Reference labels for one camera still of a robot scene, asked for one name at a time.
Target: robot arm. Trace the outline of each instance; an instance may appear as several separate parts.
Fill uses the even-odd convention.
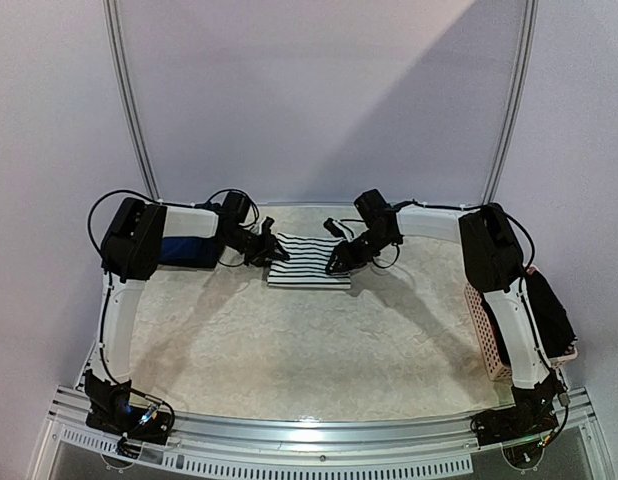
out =
[[[402,244],[403,235],[461,244],[467,280],[484,296],[502,334],[516,402],[497,414],[488,411],[476,416],[481,444],[538,433],[552,425],[555,415],[546,406],[556,395],[563,404],[568,403],[568,397],[541,340],[529,299],[522,248],[508,214],[497,204],[469,210],[427,208],[414,201],[390,205],[377,190],[363,193],[354,205],[368,229],[334,249],[327,273],[364,267],[386,246]],[[325,222],[325,228],[334,236],[344,236],[332,219]]]
[[[166,442],[173,412],[159,412],[163,402],[132,389],[129,378],[129,349],[140,296],[158,267],[165,238],[214,239],[215,244],[241,253],[245,264],[256,266],[288,258],[271,233],[271,218],[258,225],[257,232],[242,226],[250,206],[246,195],[234,191],[221,205],[191,208],[136,198],[122,201],[99,248],[103,296],[98,345],[91,369],[85,373],[85,393],[92,403],[88,426],[129,438]],[[131,393],[148,400],[149,408],[130,405]]]

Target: white wall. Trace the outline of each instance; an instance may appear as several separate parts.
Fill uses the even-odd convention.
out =
[[[25,477],[95,335],[88,209],[137,171],[102,3],[0,2],[0,480]]]
[[[580,337],[618,477],[618,1],[540,2],[497,200],[528,227]]]
[[[125,0],[160,193],[478,203],[521,0]]]

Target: black and white striped towel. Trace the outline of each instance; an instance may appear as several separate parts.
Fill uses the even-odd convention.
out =
[[[289,260],[274,260],[267,285],[283,288],[351,288],[348,273],[327,275],[325,267],[334,247],[342,239],[299,237],[278,233],[276,238],[289,254]]]

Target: pink basket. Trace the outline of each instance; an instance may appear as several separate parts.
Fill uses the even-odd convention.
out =
[[[467,284],[465,287],[465,299],[467,300],[469,313],[471,313],[471,318],[473,319],[473,325],[476,328],[476,335],[478,336],[478,343],[480,343],[482,359],[485,362],[489,380],[492,382],[509,380],[511,378],[511,368],[504,365],[500,360],[498,347],[496,346],[496,337],[493,334],[489,317],[487,317],[487,313],[482,308],[480,294],[475,288]],[[552,366],[560,367],[566,362],[575,359],[577,356],[578,350],[576,347],[572,347],[567,354],[549,360]]]

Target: black cable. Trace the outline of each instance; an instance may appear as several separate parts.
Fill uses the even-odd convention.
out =
[[[533,263],[533,259],[536,257],[536,244],[533,243],[533,238],[531,238],[531,235],[529,234],[527,229],[523,227],[522,224],[518,220],[516,220],[513,216],[509,215],[504,210],[502,211],[502,214],[505,217],[507,217],[509,220],[511,220],[520,229],[520,231],[524,234],[524,236],[527,237],[527,241],[529,242],[529,247],[531,247],[531,255],[529,256],[529,261],[527,262],[527,266],[525,267],[524,272],[523,272],[523,273],[527,273],[527,271],[529,270],[529,267],[531,267],[531,264]],[[520,284],[519,288],[520,288],[519,291],[522,291],[522,283]]]
[[[113,276],[111,275],[111,272],[108,271],[107,274],[109,275],[109,285],[107,288],[107,293],[105,295],[105,301],[102,305],[102,314],[100,317],[100,335],[99,335],[99,339],[100,339],[100,347],[99,347],[99,354],[100,354],[100,362],[102,363],[102,367],[106,373],[106,375],[109,377],[109,379],[111,380],[112,383],[114,383],[115,385],[121,387],[123,390],[129,392],[129,393],[133,393],[134,395],[137,395],[141,398],[144,398],[145,400],[149,400],[150,402],[153,402],[152,399],[148,398],[149,395],[145,392],[142,392],[140,390],[137,390],[135,388],[132,388],[128,385],[123,385],[122,383],[120,383],[118,381],[117,378],[115,378],[111,371],[109,370],[109,367],[107,366],[107,362],[105,359],[105,350],[104,350],[104,326],[105,326],[105,319],[107,317],[107,309],[109,307],[109,301],[111,299],[111,291],[113,289]],[[167,427],[166,432],[171,431],[171,429],[173,428],[173,425],[175,423],[176,420],[176,415],[175,412],[173,410],[173,407],[165,400],[163,400],[162,398],[158,398],[155,397],[157,400],[160,401],[160,406],[164,405],[165,407],[167,407],[169,409],[170,412],[170,419],[169,419],[169,426]],[[142,427],[144,426],[144,424],[138,424],[133,430],[132,432],[134,432],[138,427]]]
[[[222,265],[223,267],[228,267],[228,268],[238,268],[238,267],[242,267],[245,264],[245,261],[243,260],[242,262],[236,264],[236,265],[229,265],[227,263],[222,263],[220,260],[218,260],[218,263],[220,265]]]
[[[475,210],[476,208],[482,207],[482,205],[467,205],[467,206],[464,206],[464,207],[456,207],[454,205],[430,205],[428,203],[421,203],[421,202],[419,202],[417,200],[411,200],[410,203],[412,203],[416,207],[432,208],[432,209],[435,209],[435,210],[456,210],[458,212]]]
[[[240,190],[238,188],[223,188],[222,190],[218,190],[217,192],[215,192],[213,195],[211,195],[207,201],[204,203],[204,205],[209,205],[211,204],[211,201],[216,198],[218,195],[222,195],[223,193],[240,193],[241,195],[244,195],[245,197],[247,197],[247,200],[249,200],[250,203],[250,207],[253,211],[253,216],[254,219],[251,223],[244,225],[245,228],[249,228],[254,226],[256,223],[258,223],[258,220],[260,219],[260,209],[258,208],[258,205],[256,205],[256,202],[253,201],[253,199],[249,196],[249,194],[247,192],[245,192],[244,190]]]
[[[142,199],[142,200],[144,200],[146,202],[153,203],[153,204],[159,204],[159,205],[162,204],[162,205],[168,205],[168,206],[178,206],[178,207],[192,208],[190,205],[167,203],[167,202],[157,202],[157,201],[153,200],[152,198],[150,198],[150,197],[148,197],[146,195],[143,195],[142,193],[136,192],[134,190],[129,190],[129,189],[118,189],[118,190],[113,190],[113,191],[111,191],[109,193],[106,193],[105,195],[100,197],[98,200],[96,200],[96,202],[92,205],[91,209],[89,210],[89,214],[87,215],[87,233],[89,235],[89,240],[90,240],[92,246],[94,247],[94,249],[96,250],[96,252],[98,253],[98,256],[103,260],[103,262],[105,262],[105,259],[104,259],[104,256],[102,254],[102,250],[98,246],[98,243],[96,242],[96,239],[95,239],[95,237],[93,235],[93,228],[92,228],[93,214],[96,211],[96,208],[98,208],[98,206],[104,200],[106,200],[107,198],[112,197],[114,195],[118,195],[118,194],[122,194],[122,193],[136,196],[136,197],[138,197],[138,198],[140,198],[140,199]],[[122,383],[120,383],[118,381],[118,379],[116,379],[113,376],[113,374],[111,373],[111,371],[109,370],[109,367],[107,365],[107,361],[106,361],[106,358],[105,358],[105,352],[104,352],[104,347],[105,347],[105,345],[104,345],[104,326],[105,326],[105,320],[106,320],[106,317],[107,317],[107,310],[108,310],[108,307],[109,307],[109,302],[111,300],[111,291],[113,290],[113,276],[111,274],[111,271],[107,268],[106,263],[104,263],[103,268],[105,268],[105,270],[107,272],[107,275],[109,276],[109,282],[108,282],[109,284],[108,284],[108,288],[107,288],[107,293],[105,294],[105,300],[104,300],[103,306],[102,306],[102,314],[101,314],[101,317],[100,317],[100,334],[99,334],[100,346],[99,346],[99,355],[100,355],[100,361],[102,363],[103,370],[105,371],[105,374],[107,375],[107,377],[109,377],[110,381],[113,384],[121,387],[124,391],[126,391],[126,392],[128,392],[130,394],[137,395],[137,396],[139,396],[141,398],[144,398],[145,400],[148,400],[150,402],[154,402],[153,398],[155,398],[156,400],[158,400],[160,402],[160,405],[159,405],[158,408],[160,408],[163,405],[166,406],[168,408],[169,412],[170,412],[169,424],[167,426],[167,429],[165,430],[165,432],[168,433],[173,428],[173,425],[174,425],[175,419],[176,419],[176,415],[175,415],[173,407],[167,401],[165,401],[165,400],[163,400],[161,398],[158,398],[158,397],[149,398],[150,396],[147,393],[142,392],[140,390],[137,390],[135,388],[132,388],[132,387],[130,387],[128,385],[123,385]],[[146,424],[138,424],[136,427],[134,427],[134,429],[132,429],[132,432],[133,431],[137,431],[137,429],[140,428],[140,427],[144,427],[144,425],[146,425]],[[151,436],[145,436],[144,438],[151,438],[151,437],[154,437],[154,436],[162,436],[162,435],[164,435],[164,433],[157,434],[157,435],[151,435]],[[122,444],[124,444],[126,442],[126,439],[125,439],[125,441],[122,441],[123,439],[125,439],[124,436],[121,438]]]
[[[349,234],[351,235],[351,238],[355,238],[355,237],[356,237],[356,234],[354,233],[354,231],[353,231],[353,230],[351,230],[351,228],[349,228],[347,225],[345,225],[345,224],[344,224],[344,223],[342,223],[342,222],[341,222],[341,225],[342,225],[342,227],[343,227],[343,228],[346,228],[346,229],[347,229],[347,231],[348,231],[348,232],[349,232]]]
[[[562,419],[562,424],[560,425],[560,427],[558,427],[557,430],[554,430],[549,435],[547,435],[547,437],[542,442],[540,442],[539,446],[542,448],[547,448],[549,444],[553,443],[553,441],[558,437],[558,435],[560,435],[562,431],[565,429],[568,419],[569,419],[569,405],[565,405],[565,416]]]
[[[372,262],[372,263],[373,263],[373,264],[374,264],[377,268],[380,268],[381,270],[386,270],[386,269],[388,269],[388,268],[393,267],[393,266],[396,264],[396,262],[398,261],[398,258],[400,258],[400,245],[395,245],[395,244],[394,244],[394,247],[396,247],[396,256],[395,256],[395,258],[393,259],[393,262],[391,262],[389,265],[379,265],[378,263],[376,263],[376,259],[375,259],[375,258],[372,258],[372,259],[371,259],[371,262]]]

